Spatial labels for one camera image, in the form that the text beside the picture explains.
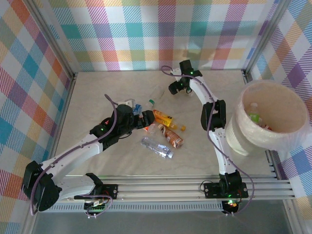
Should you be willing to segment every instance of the metal frame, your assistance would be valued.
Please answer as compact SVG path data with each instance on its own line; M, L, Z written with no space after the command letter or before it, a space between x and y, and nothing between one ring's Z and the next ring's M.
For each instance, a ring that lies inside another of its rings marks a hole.
M43 16L40 13L37 5L33 2L33 0L24 0L26 7L28 8L31 15L34 17L36 23L38 24L42 34L46 38L49 46L55 53L56 57L58 58L59 62L61 63L65 73L71 79L74 78L75 72L72 70L71 66L69 65L65 55L63 54L62 50L60 49L56 39L53 36L48 24L44 20Z
M279 2L276 8L276 11L274 12L274 15L272 16L272 19L269 21L269 24L267 28L265 29L265 32L263 33L263 36L258 46L256 47L252 57L250 58L249 63L247 64L247 67L246 67L247 76L249 76L253 67L256 65L258 59L260 58L260 55L262 54L265 46L268 44L273 32L275 31L278 23L282 19L291 1L292 0L281 0Z
M60 120L59 120L59 124L58 124L57 130L56 130L55 139L54 139L51 151L49 153L48 159L54 157L55 154L56 154L57 147L59 145L60 135L62 133L62 129L63 129L63 126L64 126L67 110L68 110L69 103L70 103L70 100L72 98L74 87L75 87L75 84L76 84L76 78L77 78L77 76L75 75L73 80L70 83L70 87L69 87L69 90L68 90L68 95L67 95L67 98L66 98L66 102L65 102L65 105L64 105L63 110L62 110L62 114L61 114L61 117L60 117Z
M274 172L276 173L276 178L279 181L282 181L282 175L278 168L278 162L273 157L271 151L267 151L267 158L268 161L272 163L272 166L274 167ZM289 220L289 223L291 225L291 229L293 233L295 234L307 234L307 227L303 222L302 215L300 213L298 204L296 199L285 199L284 200L284 207L285 211Z
M190 202L221 201L224 199L206 199L199 185L204 180L218 182L217 175L122 175L99 176L105 184L118 184L116 202ZM255 200L288 200L294 199L294 193L288 180L278 180L276 174L253 175L255 184ZM250 180L243 176L243 182L249 190ZM61 202L75 202L73 199Z

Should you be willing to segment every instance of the marble floor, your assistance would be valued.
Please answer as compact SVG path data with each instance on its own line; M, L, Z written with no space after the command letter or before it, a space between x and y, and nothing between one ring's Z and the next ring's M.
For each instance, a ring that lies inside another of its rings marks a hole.
M244 81L240 71L202 71L207 85L227 105L227 120ZM200 125L202 105L196 95L192 97L180 92L171 95L168 85L175 79L160 71L123 71L79 73L69 104L64 127L57 148L57 155L83 139L95 125L110 117L113 108L104 97L108 94L113 101L133 98L144 104L155 85L165 88L161 100L155 104L160 110L186 126L185 132L177 133L184 139L180 149L173 149L172 159L164 159L141 146L140 141L147 133L140 129L101 154L92 157L73 170L71 175L92 172L104 175L217 175L218 162L215 150ZM167 144L157 132L157 141ZM244 157L233 152L235 163L252 175L270 173L265 154Z

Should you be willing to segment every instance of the juice bottle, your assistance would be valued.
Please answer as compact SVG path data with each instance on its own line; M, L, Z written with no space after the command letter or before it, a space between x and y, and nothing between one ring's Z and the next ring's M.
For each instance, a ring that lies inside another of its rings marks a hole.
M174 131L168 129L163 124L158 125L158 128L161 130L163 135L166 137L167 141L170 144L172 144L173 147L178 149L183 145L184 140L181 137L179 137L179 135L176 134Z
M181 131L185 131L186 127L174 121L174 119L171 116L165 115L164 113L158 110L153 110L153 113L154 113L156 122L161 123L165 125L166 127L169 127L174 130L179 129Z

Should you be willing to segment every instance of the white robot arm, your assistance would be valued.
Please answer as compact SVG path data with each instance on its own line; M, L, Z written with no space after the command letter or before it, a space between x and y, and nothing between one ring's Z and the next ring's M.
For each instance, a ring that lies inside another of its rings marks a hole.
M38 211L49 209L59 199L76 195L91 195L91 199L105 192L113 199L117 197L117 185L104 185L93 173L80 178L65 177L87 159L116 144L121 136L149 126L155 119L152 111L135 116L132 108L124 104L118 105L114 112L77 145L42 164L32 161L26 166L22 190Z
M206 198L248 197L246 184L232 159L232 152L225 137L226 108L225 101L219 100L209 89L200 71L195 71L189 60L182 61L180 68L171 70L167 75L174 76L176 81L169 85L169 91L175 95L186 89L195 92L203 104L201 126L213 143L219 163L219 183L206 183Z
M181 69L176 68L172 71L172 75L181 75ZM214 99L215 102L218 101L218 98L211 92L209 87L206 85L205 80L203 77L197 76L196 77L198 80L190 79L189 80L189 87L193 92L196 93L197 97L199 98L200 102L205 105L206 103L212 103L213 101L209 97L208 93L204 89L203 86L206 86L208 91L211 93L212 98ZM181 77L176 77L177 82L181 80ZM214 131L210 130L209 131L209 136L211 140L216 144L216 146L222 150L227 156L229 156L230 160L232 160L232 154L230 151L230 146L226 141L225 138L225 129L224 128L217 128ZM215 148L215 153L218 159L219 163L219 172L221 175L224 175L225 173L234 173L236 168L228 161L228 159L220 153L219 150Z

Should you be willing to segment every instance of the bottle cap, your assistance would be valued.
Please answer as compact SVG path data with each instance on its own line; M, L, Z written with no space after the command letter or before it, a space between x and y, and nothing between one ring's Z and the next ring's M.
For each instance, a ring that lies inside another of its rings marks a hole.
M169 151L167 152L168 158L172 158L173 155L174 155L174 153L173 153L171 150L169 150Z
M148 101L154 106L155 102L153 100L149 99Z

